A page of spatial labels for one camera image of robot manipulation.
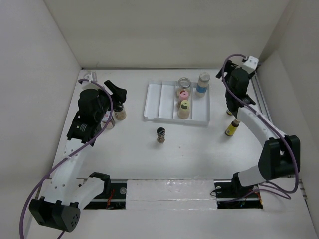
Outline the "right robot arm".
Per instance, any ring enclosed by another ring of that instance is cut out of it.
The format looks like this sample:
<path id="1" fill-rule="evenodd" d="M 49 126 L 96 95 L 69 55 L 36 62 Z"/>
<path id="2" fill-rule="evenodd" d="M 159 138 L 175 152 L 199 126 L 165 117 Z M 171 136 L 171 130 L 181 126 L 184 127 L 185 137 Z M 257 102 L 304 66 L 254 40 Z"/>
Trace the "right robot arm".
<path id="1" fill-rule="evenodd" d="M 298 189 L 299 138 L 277 129 L 255 108 L 255 102 L 247 93 L 257 65 L 256 60 L 246 60 L 239 66 L 227 59 L 216 75 L 226 88 L 227 110 L 235 117 L 231 126 L 236 127 L 238 122 L 242 122 L 262 146 L 257 164 L 234 173 L 231 183 L 221 188 L 222 192 L 229 194 L 231 202 L 261 191 L 290 199 L 290 195 Z"/>

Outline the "pink lid spice jar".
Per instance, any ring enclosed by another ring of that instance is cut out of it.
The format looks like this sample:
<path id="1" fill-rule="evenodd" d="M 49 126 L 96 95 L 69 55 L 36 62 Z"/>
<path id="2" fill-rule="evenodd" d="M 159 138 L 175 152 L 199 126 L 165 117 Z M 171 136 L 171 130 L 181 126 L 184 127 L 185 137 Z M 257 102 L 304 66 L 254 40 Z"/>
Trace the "pink lid spice jar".
<path id="1" fill-rule="evenodd" d="M 189 98 L 189 92 L 187 90 L 178 90 L 177 91 L 177 96 L 178 96 L 178 100 L 181 102 L 181 101 L 184 101 L 184 100 L 188 100 Z"/>

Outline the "yellow-green lid spice jar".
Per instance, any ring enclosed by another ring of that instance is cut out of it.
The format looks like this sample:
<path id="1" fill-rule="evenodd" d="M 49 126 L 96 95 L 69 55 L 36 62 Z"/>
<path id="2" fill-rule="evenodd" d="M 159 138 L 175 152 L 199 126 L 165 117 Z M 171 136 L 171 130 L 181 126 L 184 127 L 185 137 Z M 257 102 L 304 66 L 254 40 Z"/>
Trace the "yellow-green lid spice jar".
<path id="1" fill-rule="evenodd" d="M 189 100 L 183 100 L 180 102 L 180 106 L 178 109 L 178 117 L 181 119 L 187 119 L 190 115 L 190 102 Z"/>

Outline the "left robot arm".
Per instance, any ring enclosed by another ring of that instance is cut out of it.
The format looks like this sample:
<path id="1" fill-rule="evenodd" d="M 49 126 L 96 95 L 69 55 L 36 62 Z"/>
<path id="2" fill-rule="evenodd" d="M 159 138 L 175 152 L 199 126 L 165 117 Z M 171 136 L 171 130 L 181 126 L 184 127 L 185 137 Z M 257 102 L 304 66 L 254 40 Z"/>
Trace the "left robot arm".
<path id="1" fill-rule="evenodd" d="M 97 137 L 106 129 L 101 125 L 108 115 L 120 108 L 127 99 L 127 90 L 110 80 L 95 89 L 85 89 L 79 95 L 78 111 L 67 133 L 63 159 L 49 173 L 50 184 L 39 199 L 32 199 L 29 210 L 39 225 L 72 232 L 80 219 L 81 211 L 97 196 L 111 194 L 110 176 L 93 172 L 83 185 L 77 183 L 78 174 Z"/>

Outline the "blue label white bottle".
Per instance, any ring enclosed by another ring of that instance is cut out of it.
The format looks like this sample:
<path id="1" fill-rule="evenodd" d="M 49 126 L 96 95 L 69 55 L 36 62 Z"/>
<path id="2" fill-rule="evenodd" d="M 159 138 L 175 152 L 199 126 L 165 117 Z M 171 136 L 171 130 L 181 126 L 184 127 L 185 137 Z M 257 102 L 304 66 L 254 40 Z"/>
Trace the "blue label white bottle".
<path id="1" fill-rule="evenodd" d="M 210 81 L 210 74 L 207 72 L 200 73 L 198 77 L 198 82 L 196 86 L 196 94 L 199 97 L 203 97 L 207 91 Z"/>

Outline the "glass jar beige powder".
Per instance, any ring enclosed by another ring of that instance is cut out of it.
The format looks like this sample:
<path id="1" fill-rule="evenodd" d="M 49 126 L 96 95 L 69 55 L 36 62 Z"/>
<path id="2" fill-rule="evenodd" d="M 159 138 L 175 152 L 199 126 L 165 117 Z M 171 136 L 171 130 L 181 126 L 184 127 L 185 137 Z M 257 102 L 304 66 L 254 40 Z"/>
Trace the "glass jar beige powder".
<path id="1" fill-rule="evenodd" d="M 191 96 L 192 84 L 189 78 L 182 77 L 177 81 L 175 95 L 178 98 L 181 91 L 187 91 L 188 97 Z"/>

